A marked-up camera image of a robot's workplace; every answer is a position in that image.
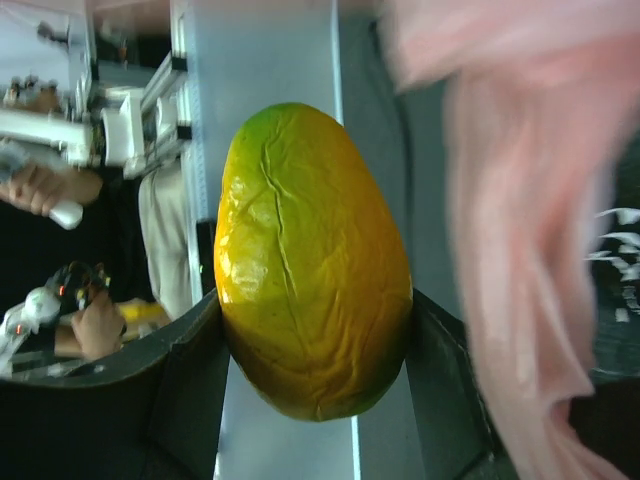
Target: person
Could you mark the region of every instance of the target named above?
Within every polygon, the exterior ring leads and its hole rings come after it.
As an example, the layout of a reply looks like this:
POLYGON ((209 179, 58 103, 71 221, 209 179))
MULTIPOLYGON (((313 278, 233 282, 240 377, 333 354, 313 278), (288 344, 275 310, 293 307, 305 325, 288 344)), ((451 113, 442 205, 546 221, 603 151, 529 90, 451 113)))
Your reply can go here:
POLYGON ((595 383, 637 379, 640 372, 640 131, 615 169, 614 201, 601 214, 609 222, 591 256, 598 324, 595 383))
POLYGON ((22 86, 20 85, 19 78, 13 78, 11 80, 11 86, 6 90, 2 104, 5 106, 13 106, 20 101, 20 94, 22 93, 22 86))
MULTIPOLYGON (((55 99, 43 90, 24 109, 48 113, 56 108, 55 99)), ((53 348, 57 355, 81 354, 89 360, 117 351, 124 321, 118 304, 157 302, 165 323, 191 307, 185 212, 179 162, 133 180, 107 169, 58 172, 35 162, 27 165, 0 185, 5 225, 0 312, 23 302, 64 265, 102 263, 112 279, 109 295, 97 294, 71 327, 33 335, 27 348, 53 348), (63 199, 84 207, 82 222, 71 231, 47 218, 63 199)))
POLYGON ((21 91, 22 103, 30 103, 35 97, 37 97, 36 85, 38 84, 38 81, 39 79, 35 75, 29 75, 24 80, 24 85, 22 86, 21 91))

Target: fruit skin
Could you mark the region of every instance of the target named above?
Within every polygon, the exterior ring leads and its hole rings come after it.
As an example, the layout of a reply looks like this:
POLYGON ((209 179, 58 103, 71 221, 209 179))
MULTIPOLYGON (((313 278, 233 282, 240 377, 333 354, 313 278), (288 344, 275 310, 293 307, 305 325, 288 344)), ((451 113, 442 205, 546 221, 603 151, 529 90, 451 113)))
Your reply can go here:
POLYGON ((225 165, 214 252, 229 348, 267 402, 326 421, 384 395, 407 349, 409 262, 338 122, 288 103, 245 123, 225 165))

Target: black shirt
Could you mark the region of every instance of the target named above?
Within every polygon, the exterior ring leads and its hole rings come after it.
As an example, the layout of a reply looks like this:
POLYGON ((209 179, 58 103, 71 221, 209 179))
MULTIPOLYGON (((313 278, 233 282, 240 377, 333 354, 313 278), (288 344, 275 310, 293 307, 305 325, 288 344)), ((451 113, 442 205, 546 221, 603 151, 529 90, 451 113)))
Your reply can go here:
MULTIPOLYGON (((104 180, 100 195, 85 208, 82 222, 71 231, 49 218, 0 202, 2 318, 9 308, 24 302, 31 290, 43 286, 59 268, 73 261, 104 264, 115 302, 132 298, 154 301, 138 209, 141 180, 98 173, 104 180)), ((24 350, 39 350, 52 343, 53 331, 42 330, 29 339, 24 350)))
POLYGON ((598 382, 637 378, 640 373, 640 134, 617 165, 611 222, 592 261, 598 300, 594 351, 598 382))

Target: beige pants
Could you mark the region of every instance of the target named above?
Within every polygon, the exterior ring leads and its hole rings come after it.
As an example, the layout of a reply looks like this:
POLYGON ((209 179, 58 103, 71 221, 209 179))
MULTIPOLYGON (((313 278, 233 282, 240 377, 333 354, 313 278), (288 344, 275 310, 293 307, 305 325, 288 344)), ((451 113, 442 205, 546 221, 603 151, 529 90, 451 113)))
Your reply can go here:
POLYGON ((151 290, 171 320, 192 306, 186 195, 180 162, 147 175, 138 194, 151 290))

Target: white wall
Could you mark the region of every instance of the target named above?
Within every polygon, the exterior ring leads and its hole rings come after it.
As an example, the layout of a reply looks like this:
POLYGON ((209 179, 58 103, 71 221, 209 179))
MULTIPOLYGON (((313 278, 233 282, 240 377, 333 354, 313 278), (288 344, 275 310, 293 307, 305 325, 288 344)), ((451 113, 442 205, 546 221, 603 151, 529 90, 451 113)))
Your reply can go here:
POLYGON ((62 13, 76 13, 76 14, 84 14, 85 5, 87 3, 86 0, 17 0, 17 3, 26 5, 26 6, 34 6, 39 7, 43 10, 49 10, 53 12, 62 12, 62 13))
POLYGON ((12 77, 37 75, 43 81, 57 81, 61 90, 69 89, 66 52, 37 38, 36 28, 42 20, 66 30, 68 16, 10 2, 0 4, 0 32, 5 47, 0 51, 0 85, 8 85, 12 77))

